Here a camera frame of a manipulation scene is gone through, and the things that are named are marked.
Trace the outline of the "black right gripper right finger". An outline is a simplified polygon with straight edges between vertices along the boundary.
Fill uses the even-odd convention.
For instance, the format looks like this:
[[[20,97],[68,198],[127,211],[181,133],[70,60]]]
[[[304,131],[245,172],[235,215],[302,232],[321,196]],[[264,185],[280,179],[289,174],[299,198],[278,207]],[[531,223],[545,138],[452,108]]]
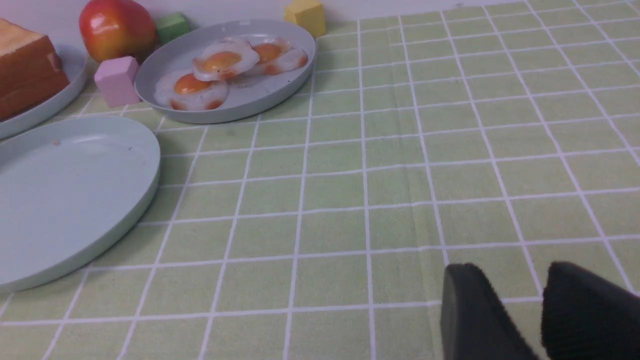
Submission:
[[[582,266],[556,260],[542,294],[541,342],[551,360],[637,360],[640,299]]]

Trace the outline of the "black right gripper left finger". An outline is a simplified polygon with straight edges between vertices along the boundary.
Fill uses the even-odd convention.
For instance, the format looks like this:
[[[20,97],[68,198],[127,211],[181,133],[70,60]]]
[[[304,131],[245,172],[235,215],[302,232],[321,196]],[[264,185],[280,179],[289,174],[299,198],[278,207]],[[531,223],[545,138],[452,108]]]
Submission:
[[[439,320],[445,360],[537,360],[485,273],[451,263],[443,275]]]

